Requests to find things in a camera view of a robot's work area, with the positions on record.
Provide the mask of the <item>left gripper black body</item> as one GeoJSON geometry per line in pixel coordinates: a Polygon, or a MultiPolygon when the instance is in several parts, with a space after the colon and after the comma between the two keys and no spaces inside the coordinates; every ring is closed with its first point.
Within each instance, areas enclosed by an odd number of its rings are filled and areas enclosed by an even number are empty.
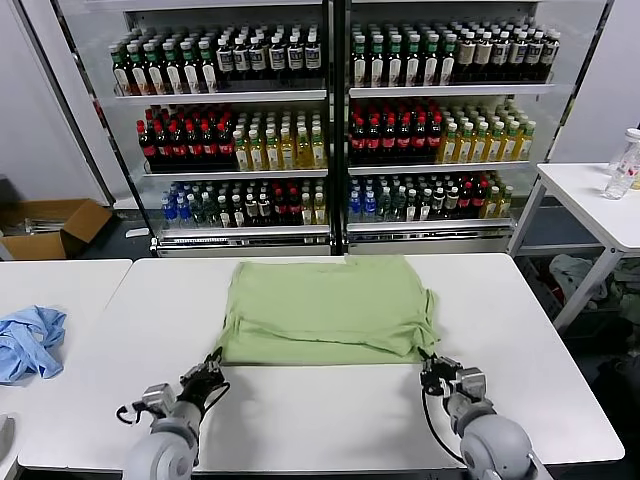
{"type": "Polygon", "coordinates": [[[196,365],[180,377],[180,385],[182,386],[180,400],[192,404],[204,404],[211,393],[223,383],[222,371],[208,373],[206,364],[196,365]]]}

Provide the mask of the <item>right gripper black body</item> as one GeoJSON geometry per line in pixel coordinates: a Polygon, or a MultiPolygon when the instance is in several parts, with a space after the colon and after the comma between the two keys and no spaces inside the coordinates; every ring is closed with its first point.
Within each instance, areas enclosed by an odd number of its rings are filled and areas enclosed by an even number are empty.
{"type": "Polygon", "coordinates": [[[463,366],[455,360],[440,360],[438,365],[424,364],[420,373],[422,390],[430,396],[444,396],[445,388],[450,388],[456,380],[457,372],[463,366]]]}

